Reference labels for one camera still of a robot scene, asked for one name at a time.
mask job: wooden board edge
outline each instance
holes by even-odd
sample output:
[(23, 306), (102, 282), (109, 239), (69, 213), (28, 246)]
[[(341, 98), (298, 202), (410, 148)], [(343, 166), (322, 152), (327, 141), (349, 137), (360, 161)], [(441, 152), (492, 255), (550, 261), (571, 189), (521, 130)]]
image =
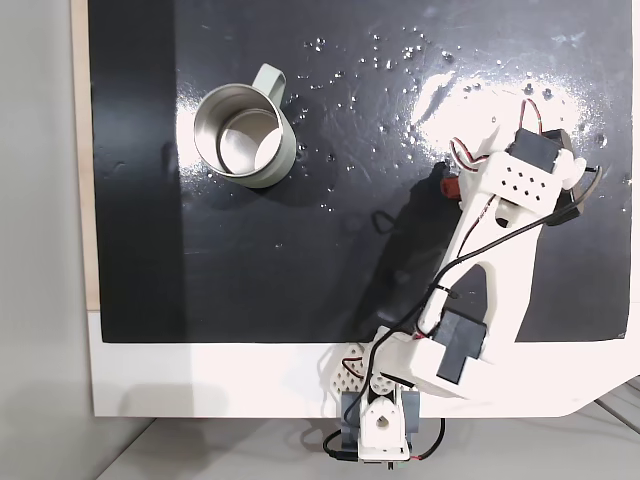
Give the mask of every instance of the wooden board edge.
[(88, 0), (71, 0), (71, 38), (86, 306), (88, 311), (99, 311)]

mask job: black cable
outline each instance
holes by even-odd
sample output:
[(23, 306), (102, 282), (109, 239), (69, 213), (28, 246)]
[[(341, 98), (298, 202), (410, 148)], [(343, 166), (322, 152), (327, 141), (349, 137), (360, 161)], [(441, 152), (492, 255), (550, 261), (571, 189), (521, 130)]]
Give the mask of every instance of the black cable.
[(416, 455), (416, 456), (411, 457), (413, 460), (422, 461), (422, 460), (425, 460), (426, 458), (429, 458), (431, 455), (433, 455), (433, 453), (438, 449), (438, 447), (442, 443), (442, 440), (444, 439), (445, 423), (446, 423), (445, 419), (441, 418), (440, 419), (440, 432), (438, 433), (438, 438), (436, 438), (436, 441), (433, 442), (433, 445), (431, 445), (431, 447), (429, 447), (429, 450), (424, 452), (422, 455)]
[(336, 438), (338, 435), (340, 435), (341, 430), (338, 429), (335, 432), (333, 432), (332, 434), (328, 435), (327, 438), (324, 439), (324, 442), (322, 442), (322, 449), (325, 451), (325, 453), (327, 455), (329, 455), (330, 457), (335, 458), (336, 456), (336, 451), (329, 448), (329, 442), (331, 440), (333, 440), (334, 438)]
[[(463, 255), (462, 257), (458, 257), (455, 260), (449, 262), (447, 265), (445, 265), (434, 277), (433, 281), (429, 284), (429, 287), (427, 288), (427, 291), (425, 292), (425, 294), (422, 296), (422, 298), (420, 299), (420, 301), (418, 303), (416, 303), (408, 312), (407, 314), (402, 317), (398, 323), (396, 323), (393, 327), (391, 327), (387, 333), (385, 333), (382, 337), (380, 337), (380, 339), (374, 343), (373, 347), (371, 347), (371, 352), (369, 353), (369, 361), (367, 362), (367, 374), (365, 375), (365, 381), (364, 381), (364, 386), (362, 388), (362, 390), (360, 390), (360, 392), (358, 393), (358, 395), (356, 396), (356, 398), (353, 400), (353, 402), (351, 403), (351, 405), (349, 405), (349, 407), (347, 407), (347, 409), (344, 412), (344, 421), (347, 422), (349, 425), (354, 426), (350, 421), (349, 421), (349, 413), (351, 413), (351, 410), (353, 410), (353, 408), (356, 406), (356, 404), (358, 404), (358, 402), (362, 399), (362, 397), (364, 396), (365, 392), (368, 391), (367, 386), (369, 385), (369, 383), (371, 382), (371, 378), (373, 377), (373, 363), (374, 363), (374, 359), (375, 359), (375, 355), (376, 352), (378, 351), (378, 348), (380, 348), (380, 345), (382, 345), (384, 342), (386, 342), (391, 335), (393, 335), (394, 333), (398, 332), (402, 327), (405, 326), (405, 324), (407, 324), (412, 318), (413, 316), (420, 310), (420, 308), (422, 306), (424, 306), (427, 301), (429, 300), (429, 298), (431, 297), (431, 295), (433, 294), (433, 291), (435, 290), (436, 286), (440, 283), (440, 281), (442, 280), (442, 277), (449, 271), (451, 270), (453, 267), (455, 267), (456, 265), (461, 264), (462, 262), (469, 260), (470, 258), (473, 258), (477, 255), (480, 255), (481, 253), (486, 252), (487, 250), (492, 249), (493, 247), (496, 247), (498, 245), (500, 245), (503, 242), (506, 242), (507, 240), (511, 240), (513, 237), (516, 237), (522, 233), (528, 232), (531, 229), (534, 229), (540, 225), (543, 225), (549, 221), (553, 221), (556, 220), (557, 218), (563, 216), (564, 214), (566, 214), (567, 212), (569, 212), (570, 210), (572, 210), (573, 208), (583, 204), (593, 193), (593, 191), (595, 190), (595, 188), (598, 186), (598, 183), (600, 183), (600, 179), (602, 178), (602, 168), (601, 167), (596, 167), (596, 172), (595, 172), (595, 177), (592, 180), (591, 184), (589, 185), (589, 187), (584, 191), (584, 193), (582, 195), (580, 195), (580, 197), (578, 197), (576, 200), (574, 200), (573, 202), (565, 205), (564, 207), (560, 208), (559, 210), (556, 210), (552, 213), (550, 213), (549, 215), (542, 217), (538, 220), (536, 220), (535, 222), (532, 222), (528, 225), (525, 225), (524, 227), (518, 228), (517, 230), (514, 230), (511, 233), (508, 233), (507, 235), (504, 235), (503, 237), (500, 237), (499, 239), (485, 245), (484, 247), (481, 247), (477, 250), (474, 250), (473, 252), (467, 253), (466, 255)], [(435, 331), (435, 329), (437, 328), (438, 324), (434, 325), (434, 327), (431, 329), (431, 331), (429, 333), (424, 333), (420, 330), (420, 328), (417, 326), (416, 324), (416, 329), (417, 331), (424, 335), (425, 337), (430, 337), (432, 335), (432, 333)]]

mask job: wire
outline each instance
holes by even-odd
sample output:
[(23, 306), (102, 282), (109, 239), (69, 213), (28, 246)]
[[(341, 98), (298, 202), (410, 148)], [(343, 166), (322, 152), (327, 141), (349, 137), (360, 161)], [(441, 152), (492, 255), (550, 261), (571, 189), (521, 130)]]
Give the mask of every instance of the wire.
[(354, 377), (359, 378), (360, 380), (364, 378), (364, 375), (356, 372), (353, 368), (347, 365), (347, 362), (359, 362), (361, 360), (362, 360), (362, 357), (351, 357), (351, 358), (342, 359), (342, 366), (347, 370), (347, 372), (349, 372)]
[(425, 460), (425, 459), (429, 458), (431, 455), (433, 455), (433, 453), (438, 449), (438, 447), (442, 443), (442, 440), (444, 439), (445, 423), (446, 423), (445, 419), (441, 418), (440, 419), (440, 432), (438, 433), (438, 438), (436, 438), (436, 441), (433, 442), (433, 445), (431, 445), (429, 447), (429, 450), (424, 452), (422, 455), (412, 456), (411, 457), (412, 460), (420, 460), (420, 461), (422, 461), (422, 460)]
[(530, 103), (533, 107), (533, 110), (536, 112), (536, 117), (538, 118), (538, 133), (542, 135), (542, 116), (540, 115), (540, 110), (538, 110), (536, 102), (534, 102), (530, 98), (522, 101), (522, 106), (520, 107), (520, 128), (522, 128), (522, 123), (524, 122), (524, 112), (527, 108), (527, 103)]
[(480, 156), (478, 158), (473, 158), (473, 155), (471, 155), (471, 152), (469, 151), (467, 146), (464, 144), (464, 142), (462, 140), (460, 140), (458, 137), (453, 137), (449, 141), (449, 150), (451, 150), (451, 155), (453, 156), (453, 159), (456, 161), (458, 166), (460, 166), (461, 168), (464, 168), (465, 170), (468, 170), (470, 172), (477, 172), (478, 171), (477, 168), (469, 166), (467, 163), (463, 162), (460, 159), (460, 155), (458, 155), (458, 151), (456, 150), (456, 143), (458, 145), (460, 145), (460, 148), (464, 152), (465, 157), (467, 157), (467, 161), (469, 163), (471, 163), (471, 164), (479, 163), (479, 162), (482, 162), (482, 161), (486, 160), (487, 158), (489, 158), (489, 155), (482, 155), (482, 156)]
[(627, 420), (625, 417), (623, 417), (622, 415), (620, 415), (618, 412), (616, 412), (613, 408), (611, 408), (609, 405), (607, 405), (606, 403), (604, 403), (602, 400), (600, 400), (599, 398), (594, 400), (593, 403), (595, 403), (596, 405), (598, 405), (600, 408), (602, 408), (605, 412), (607, 412), (609, 415), (611, 415), (612, 417), (615, 417), (616, 419), (618, 419), (620, 422), (622, 422), (625, 426), (629, 427), (631, 430), (633, 430), (634, 432), (636, 432), (638, 435), (640, 435), (640, 427), (636, 427), (633, 423), (631, 423), (629, 420)]
[(494, 198), (496, 198), (495, 194), (489, 199), (487, 204), (484, 206), (484, 208), (480, 212), (480, 215), (478, 215), (478, 218), (476, 218), (476, 221), (473, 222), (473, 225), (471, 225), (471, 228), (465, 234), (464, 239), (462, 240), (462, 245), (460, 245), (460, 250), (458, 250), (458, 257), (462, 253), (462, 249), (464, 248), (464, 244), (467, 243), (467, 240), (469, 239), (469, 236), (471, 235), (471, 232), (473, 232), (473, 229), (478, 226), (478, 224), (480, 223), (480, 220), (482, 220), (482, 217), (484, 217), (484, 214), (487, 213), (487, 210), (489, 210), (489, 205), (491, 205), (491, 202), (493, 202)]
[[(358, 393), (358, 395), (356, 396), (356, 398), (353, 400), (353, 402), (351, 403), (351, 405), (349, 405), (349, 407), (345, 410), (344, 412), (344, 420), (347, 424), (352, 425), (351, 422), (349, 421), (349, 413), (351, 413), (351, 410), (353, 410), (353, 408), (356, 406), (356, 404), (362, 399), (362, 397), (364, 396), (365, 392), (368, 390), (367, 386), (369, 385), (369, 382), (371, 381), (371, 378), (373, 377), (373, 363), (374, 363), (374, 359), (375, 359), (375, 355), (376, 352), (378, 351), (378, 348), (380, 348), (380, 345), (382, 345), (384, 342), (386, 342), (391, 335), (393, 335), (394, 333), (400, 331), (400, 329), (402, 329), (402, 327), (404, 327), (412, 318), (413, 316), (420, 310), (421, 307), (423, 307), (427, 301), (429, 300), (429, 298), (431, 297), (433, 291), (436, 288), (436, 285), (438, 285), (440, 283), (440, 281), (442, 280), (442, 277), (445, 275), (445, 273), (447, 273), (449, 270), (451, 270), (453, 267), (455, 267), (456, 265), (461, 264), (462, 262), (469, 260), (470, 258), (473, 258), (477, 255), (480, 255), (481, 253), (486, 252), (487, 250), (492, 249), (493, 247), (496, 247), (498, 245), (500, 245), (503, 242), (506, 242), (507, 240), (512, 239), (513, 237), (516, 237), (522, 233), (525, 233), (533, 228), (536, 228), (548, 221), (551, 220), (555, 220), (556, 218), (561, 217), (562, 215), (566, 214), (568, 211), (570, 211), (571, 209), (575, 208), (578, 205), (581, 205), (582, 203), (584, 203), (593, 193), (593, 191), (595, 190), (596, 186), (598, 185), (598, 183), (600, 182), (600, 179), (602, 178), (602, 168), (601, 167), (597, 167), (597, 171), (595, 174), (595, 178), (593, 179), (593, 181), (591, 182), (591, 185), (589, 185), (589, 187), (584, 191), (584, 193), (582, 195), (580, 195), (580, 197), (578, 197), (576, 200), (574, 200), (573, 202), (565, 205), (564, 207), (560, 208), (559, 210), (556, 210), (555, 212), (540, 218), (539, 220), (536, 220), (535, 222), (530, 223), (529, 225), (526, 225), (524, 227), (521, 227), (517, 230), (514, 230), (511, 233), (508, 233), (507, 235), (500, 237), (499, 239), (485, 245), (484, 247), (481, 247), (477, 250), (474, 250), (473, 252), (467, 253), (466, 255), (463, 255), (462, 257), (458, 257), (455, 260), (449, 262), (447, 265), (445, 265), (435, 276), (435, 278), (433, 279), (433, 281), (429, 284), (429, 286), (427, 287), (427, 291), (425, 292), (425, 294), (422, 296), (422, 298), (420, 299), (420, 301), (418, 301), (413, 307), (411, 307), (411, 309), (405, 314), (404, 317), (402, 317), (398, 323), (396, 323), (393, 327), (391, 327), (387, 333), (385, 333), (382, 337), (380, 337), (380, 339), (374, 343), (373, 347), (371, 347), (371, 352), (369, 353), (369, 360), (367, 362), (367, 374), (365, 375), (365, 382), (364, 382), (364, 387), (362, 388), (362, 390), (360, 390), (360, 392)], [(417, 323), (416, 323), (416, 330), (418, 331), (418, 333), (420, 333), (421, 335), (424, 335), (425, 337), (430, 337), (433, 332), (435, 331), (435, 329), (437, 328), (438, 324), (434, 325), (434, 327), (431, 329), (431, 331), (429, 333), (424, 333), (422, 330), (420, 330), (420, 328), (418, 327)]]
[(330, 435), (327, 436), (327, 438), (324, 439), (324, 442), (322, 442), (322, 449), (325, 451), (325, 453), (327, 455), (329, 455), (330, 457), (335, 458), (337, 452), (331, 448), (329, 448), (329, 442), (331, 440), (333, 440), (334, 438), (336, 438), (338, 435), (340, 435), (341, 430), (338, 429), (335, 432), (331, 433)]

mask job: red component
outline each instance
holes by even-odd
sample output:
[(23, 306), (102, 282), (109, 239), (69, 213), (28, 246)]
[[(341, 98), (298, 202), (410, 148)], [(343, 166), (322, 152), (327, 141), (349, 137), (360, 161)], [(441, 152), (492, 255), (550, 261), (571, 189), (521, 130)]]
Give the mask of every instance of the red component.
[(460, 184), (458, 177), (443, 178), (440, 181), (442, 194), (451, 200), (460, 200)]

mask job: gray wall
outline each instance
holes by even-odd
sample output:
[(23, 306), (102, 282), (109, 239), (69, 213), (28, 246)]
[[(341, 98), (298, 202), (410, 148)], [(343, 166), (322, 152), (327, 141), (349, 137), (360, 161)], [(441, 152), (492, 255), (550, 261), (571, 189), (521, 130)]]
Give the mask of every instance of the gray wall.
[(68, 0), (0, 13), (0, 479), (96, 478), (148, 420), (95, 419)]

